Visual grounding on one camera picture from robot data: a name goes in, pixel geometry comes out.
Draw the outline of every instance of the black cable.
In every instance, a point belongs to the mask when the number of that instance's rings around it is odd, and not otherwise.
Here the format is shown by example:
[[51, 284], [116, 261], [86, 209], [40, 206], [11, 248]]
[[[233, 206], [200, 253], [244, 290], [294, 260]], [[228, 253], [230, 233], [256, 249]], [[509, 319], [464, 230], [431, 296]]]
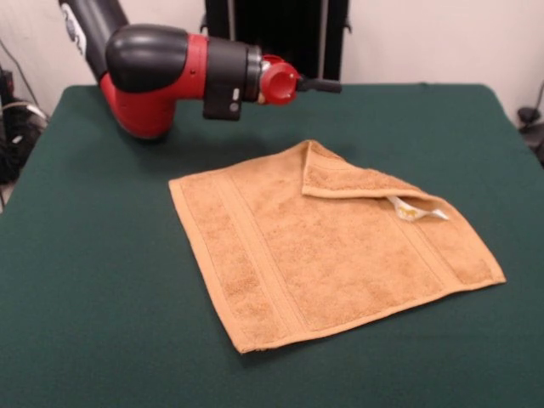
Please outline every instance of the black cable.
[[23, 82], [25, 83], [26, 87], [28, 88], [28, 92], [30, 93], [32, 100], [34, 101], [34, 104], [38, 105], [36, 95], [34, 94], [34, 91], [32, 91], [32, 88], [28, 81], [26, 80], [25, 73], [23, 72], [23, 69], [20, 67], [19, 61], [15, 59], [15, 57], [9, 52], [8, 48], [6, 47], [6, 44], [3, 43], [2, 38], [0, 38], [0, 47], [2, 47], [3, 51], [6, 53], [6, 55], [14, 62], [15, 66], [17, 67], [17, 70], [20, 73], [21, 78], [23, 78]]
[[541, 102], [542, 102], [542, 94], [544, 94], [544, 81], [542, 81], [541, 90], [539, 91], [539, 93], [538, 93], [538, 98], [536, 99], [535, 109], [533, 110], [532, 121], [535, 121], [535, 120], [536, 120], [536, 115], [537, 115], [536, 112], [538, 112], [538, 108], [539, 108], [540, 105], [541, 105]]

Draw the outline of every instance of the towel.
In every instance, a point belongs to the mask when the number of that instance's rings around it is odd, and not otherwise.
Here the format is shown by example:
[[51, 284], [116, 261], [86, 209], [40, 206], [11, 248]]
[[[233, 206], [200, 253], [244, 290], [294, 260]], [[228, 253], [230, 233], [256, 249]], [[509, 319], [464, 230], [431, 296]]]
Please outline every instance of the towel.
[[169, 187], [240, 353], [331, 336], [506, 281], [447, 201], [353, 166], [314, 140]]

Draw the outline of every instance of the white wall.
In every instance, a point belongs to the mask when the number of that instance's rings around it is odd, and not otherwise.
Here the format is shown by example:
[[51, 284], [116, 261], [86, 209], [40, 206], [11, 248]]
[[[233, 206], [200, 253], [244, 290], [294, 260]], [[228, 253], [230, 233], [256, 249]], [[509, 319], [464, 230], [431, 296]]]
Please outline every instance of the white wall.
[[[93, 83], [68, 40], [57, 0], [0, 3], [0, 36], [47, 111], [65, 87]], [[132, 22], [194, 32], [203, 4], [122, 0]], [[519, 106], [534, 103], [544, 79], [543, 16], [543, 0], [351, 0], [354, 33], [346, 33], [343, 81], [485, 83], [514, 119]], [[0, 62], [12, 67], [1, 51]]]

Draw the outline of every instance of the green table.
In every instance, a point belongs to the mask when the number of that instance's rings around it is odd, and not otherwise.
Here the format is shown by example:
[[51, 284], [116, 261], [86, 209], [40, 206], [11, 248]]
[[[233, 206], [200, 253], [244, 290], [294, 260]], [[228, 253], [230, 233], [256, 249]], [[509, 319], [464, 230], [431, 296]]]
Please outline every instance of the green table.
[[[544, 406], [544, 173], [481, 86], [349, 86], [122, 134], [69, 88], [0, 217], [2, 407]], [[447, 198], [508, 283], [239, 355], [167, 181], [317, 139]]]

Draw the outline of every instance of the towel label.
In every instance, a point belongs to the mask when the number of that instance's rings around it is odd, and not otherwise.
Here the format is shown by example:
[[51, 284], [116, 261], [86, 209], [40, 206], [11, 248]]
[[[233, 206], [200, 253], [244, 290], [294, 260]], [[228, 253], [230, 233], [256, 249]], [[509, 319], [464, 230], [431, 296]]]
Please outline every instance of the towel label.
[[388, 196], [388, 200], [391, 201], [391, 203], [394, 205], [397, 216], [401, 219], [404, 219], [405, 221], [416, 221], [419, 218], [423, 218], [427, 215], [431, 217], [438, 217], [441, 219], [449, 219], [448, 216], [439, 209], [433, 211], [425, 211], [421, 208], [411, 206], [407, 202], [402, 201], [399, 197], [395, 197], [392, 195]]

